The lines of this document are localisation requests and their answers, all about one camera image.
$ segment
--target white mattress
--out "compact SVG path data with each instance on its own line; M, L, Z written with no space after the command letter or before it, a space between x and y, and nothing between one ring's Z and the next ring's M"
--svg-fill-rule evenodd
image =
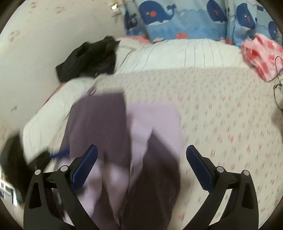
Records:
M168 40L142 45L122 38L117 50L117 62L120 67L116 74L190 67L249 68L238 47L210 39Z

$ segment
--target metal bolt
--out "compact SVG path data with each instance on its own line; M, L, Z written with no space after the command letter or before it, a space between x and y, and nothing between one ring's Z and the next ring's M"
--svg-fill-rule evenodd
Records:
M250 172L248 170L244 170L243 172L246 176L248 176L250 174Z
M60 168L62 172L66 172L68 170L68 166L64 165Z
M40 173L41 173L41 170L40 170L40 169L38 169L38 170L35 171L35 175L39 175Z
M224 168L221 167L221 166L218 166L218 167L217 167L217 171L220 172L220 173L222 173L222 172L224 172Z

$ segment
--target light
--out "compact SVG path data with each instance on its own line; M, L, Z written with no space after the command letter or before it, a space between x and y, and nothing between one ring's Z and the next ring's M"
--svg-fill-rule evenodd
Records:
M112 9L112 10L115 10L115 9L117 9L117 7L118 7L118 3L114 3L114 4L111 6L111 9Z

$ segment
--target white wall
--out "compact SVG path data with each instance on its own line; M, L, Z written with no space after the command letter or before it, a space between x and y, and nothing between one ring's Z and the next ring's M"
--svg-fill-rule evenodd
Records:
M0 154L7 141L7 137L12 132L12 128L0 117Z
M0 115L14 129L22 128L59 86L55 67L75 48L106 35L125 35L122 15L111 17L112 1L63 0L67 5L61 2L60 8L54 2L37 1L32 8L34 3L25 1L0 35Z

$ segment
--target bed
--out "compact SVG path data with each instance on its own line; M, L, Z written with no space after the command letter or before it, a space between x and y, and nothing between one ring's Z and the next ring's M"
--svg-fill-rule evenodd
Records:
M47 146L51 152L58 151L70 107L93 85L98 93L122 88L127 102L172 102L182 117L185 144L180 159L181 193L168 230L182 230L208 195L185 159L190 144L228 171L250 171L261 227L283 196L283 116L274 103L274 82L263 82L243 61L240 49L224 41L181 39L152 44L127 37L120 40L113 76L69 82L26 124L27 160ZM67 97L73 89L76 93ZM46 170L53 168L51 162ZM229 191L212 223L220 219L228 197ZM22 225L22 216L13 216Z

